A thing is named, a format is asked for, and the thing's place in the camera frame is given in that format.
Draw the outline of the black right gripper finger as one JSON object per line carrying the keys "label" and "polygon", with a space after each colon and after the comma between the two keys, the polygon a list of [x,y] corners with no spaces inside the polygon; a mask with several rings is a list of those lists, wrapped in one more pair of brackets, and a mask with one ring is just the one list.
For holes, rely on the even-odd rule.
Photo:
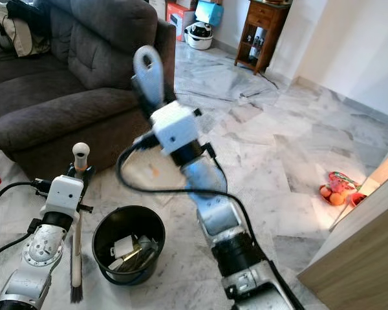
{"label": "black right gripper finger", "polygon": [[158,107],[164,107],[176,100],[177,95],[173,83],[162,83],[162,102],[158,104]]}
{"label": "black right gripper finger", "polygon": [[132,85],[145,118],[149,123],[155,122],[152,115],[160,107],[160,77],[155,74],[135,74]]}

